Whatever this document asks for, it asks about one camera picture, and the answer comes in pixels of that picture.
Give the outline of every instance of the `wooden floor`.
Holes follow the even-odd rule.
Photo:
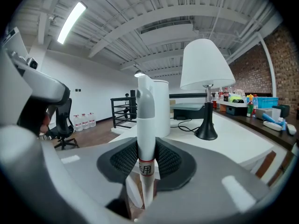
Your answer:
[[[80,132],[75,132],[68,139],[75,138],[80,147],[90,147],[90,146],[95,146],[95,145],[99,145],[99,144],[106,144],[106,143],[110,142],[111,140],[115,139],[116,137],[118,137],[117,134],[114,134],[113,132],[111,132],[112,127],[113,127],[112,120],[109,119],[109,120],[102,121],[102,122],[98,123],[96,125],[96,127],[92,127],[92,128],[80,131]],[[53,145],[56,145],[57,140],[53,139],[52,143],[53,143]],[[270,154],[267,155],[264,163],[261,165],[260,169],[256,173],[256,175],[258,177],[263,176],[263,174],[266,172],[266,170],[272,163],[275,155],[276,154],[274,152],[271,152]],[[285,170],[287,168],[287,166],[290,163],[291,158],[292,158],[292,153],[288,152],[286,155],[286,158],[282,164],[282,168],[277,171],[276,175],[268,183],[269,186],[272,183],[274,183],[275,180],[279,177],[279,175],[282,174],[283,170]],[[140,191],[140,194],[142,196],[142,188],[141,188],[139,174],[135,175],[135,182],[136,182],[138,189]],[[132,220],[134,220],[135,218],[138,218],[142,214],[143,208],[140,209],[140,208],[135,207],[131,201],[129,201],[129,206],[130,206],[130,210],[131,210]]]

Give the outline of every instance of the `white table lamp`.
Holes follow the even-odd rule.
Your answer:
[[[203,140],[218,137],[212,123],[213,104],[211,87],[219,88],[235,83],[228,63],[216,45],[208,39],[198,39],[184,49],[181,89],[207,89],[204,121],[195,135]]]

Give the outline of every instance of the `brick wall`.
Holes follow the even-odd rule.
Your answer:
[[[279,104],[289,105],[290,114],[295,115],[299,103],[299,53],[292,36],[284,25],[280,25],[265,38],[276,79]],[[235,89],[245,92],[272,93],[269,64],[261,44],[230,64],[236,79]]]

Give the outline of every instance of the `office chair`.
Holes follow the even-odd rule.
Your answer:
[[[79,145],[77,144],[77,141],[75,139],[64,140],[65,138],[70,137],[74,132],[73,124],[70,121],[70,112],[71,98],[69,98],[64,105],[59,106],[56,109],[56,127],[52,128],[51,130],[48,129],[48,132],[46,133],[46,135],[50,136],[51,138],[58,138],[59,144],[54,146],[54,148],[61,147],[61,150],[64,150],[64,147],[66,145],[71,145],[79,148]]]

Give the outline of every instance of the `white wall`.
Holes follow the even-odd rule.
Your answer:
[[[169,82],[169,93],[170,94],[204,93],[205,92],[204,89],[195,90],[195,91],[182,90],[180,88],[181,75],[161,77],[161,80],[166,80]],[[205,98],[180,98],[180,99],[175,99],[175,100],[176,100],[176,103],[204,103],[206,99]]]
[[[42,73],[64,83],[72,98],[73,115],[93,112],[96,120],[109,118],[111,98],[125,97],[137,87],[137,79],[105,65],[83,58],[48,50],[42,65]]]

